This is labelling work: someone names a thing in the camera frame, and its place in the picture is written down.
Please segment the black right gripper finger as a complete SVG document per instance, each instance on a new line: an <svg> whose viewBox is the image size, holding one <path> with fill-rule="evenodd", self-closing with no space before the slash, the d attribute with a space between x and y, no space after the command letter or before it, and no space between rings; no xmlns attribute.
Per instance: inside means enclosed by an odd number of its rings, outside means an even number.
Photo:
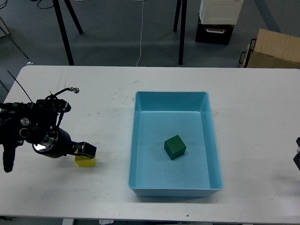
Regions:
<svg viewBox="0 0 300 225"><path fill-rule="evenodd" d="M300 137L297 138L296 143L298 145L298 148L297 153L293 158L293 161L296 164L297 168L300 170Z"/></svg>

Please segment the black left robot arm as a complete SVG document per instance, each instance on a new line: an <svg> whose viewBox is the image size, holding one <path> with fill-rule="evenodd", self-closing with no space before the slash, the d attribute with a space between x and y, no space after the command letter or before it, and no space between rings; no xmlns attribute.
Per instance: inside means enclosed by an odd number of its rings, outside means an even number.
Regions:
<svg viewBox="0 0 300 225"><path fill-rule="evenodd" d="M65 91L75 94L79 89L64 88L44 99L28 103L2 103L0 105L0 143L3 146L3 167L13 170L15 150L24 142L33 150L49 158L73 155L78 166L95 164L97 148L87 142L74 142L68 132L60 128L65 113L71 105L57 96Z"/></svg>

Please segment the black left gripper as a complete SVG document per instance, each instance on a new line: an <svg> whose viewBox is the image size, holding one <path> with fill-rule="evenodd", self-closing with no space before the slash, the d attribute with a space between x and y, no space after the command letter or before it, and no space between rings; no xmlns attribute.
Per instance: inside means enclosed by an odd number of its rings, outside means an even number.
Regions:
<svg viewBox="0 0 300 225"><path fill-rule="evenodd" d="M74 156L95 158L97 148L88 142L72 142L70 135L65 130L58 128L47 132L44 140L32 145L33 150L40 155L49 158L66 156L71 149Z"/></svg>

